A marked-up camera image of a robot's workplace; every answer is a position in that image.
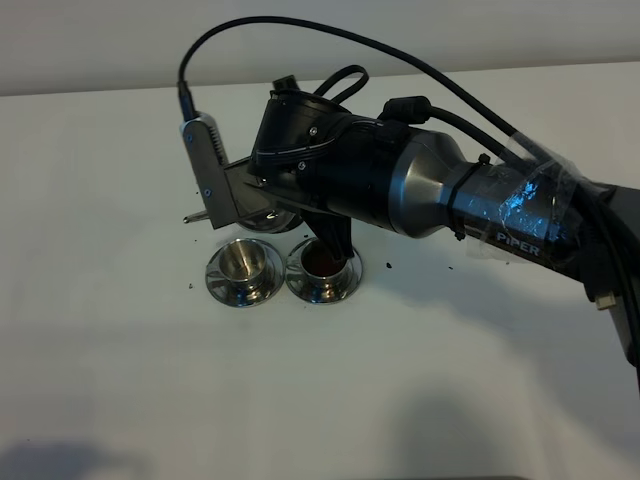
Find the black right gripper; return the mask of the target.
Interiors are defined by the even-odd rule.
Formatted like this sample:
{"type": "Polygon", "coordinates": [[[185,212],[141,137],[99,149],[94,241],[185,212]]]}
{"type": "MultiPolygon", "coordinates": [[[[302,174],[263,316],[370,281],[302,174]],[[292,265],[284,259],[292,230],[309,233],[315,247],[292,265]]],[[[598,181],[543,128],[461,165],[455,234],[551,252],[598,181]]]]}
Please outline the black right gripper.
{"type": "Polygon", "coordinates": [[[304,222],[332,258],[346,260],[354,257],[350,218],[391,229],[392,171],[414,133],[397,99],[369,118],[284,77],[273,84],[248,170],[306,209],[304,222]]]}

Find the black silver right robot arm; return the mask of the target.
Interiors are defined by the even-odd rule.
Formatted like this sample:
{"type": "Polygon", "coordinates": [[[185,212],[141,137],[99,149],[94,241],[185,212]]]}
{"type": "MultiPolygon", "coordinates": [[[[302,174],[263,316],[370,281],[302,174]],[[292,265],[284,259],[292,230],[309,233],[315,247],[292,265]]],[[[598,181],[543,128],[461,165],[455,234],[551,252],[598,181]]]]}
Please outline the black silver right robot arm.
{"type": "Polygon", "coordinates": [[[638,364],[639,237],[611,205],[617,187],[581,179],[522,134],[501,144],[423,96],[390,99],[375,118],[344,101],[276,80],[249,161],[335,262],[353,256],[356,220],[411,238],[447,228],[579,281],[638,364]]]}

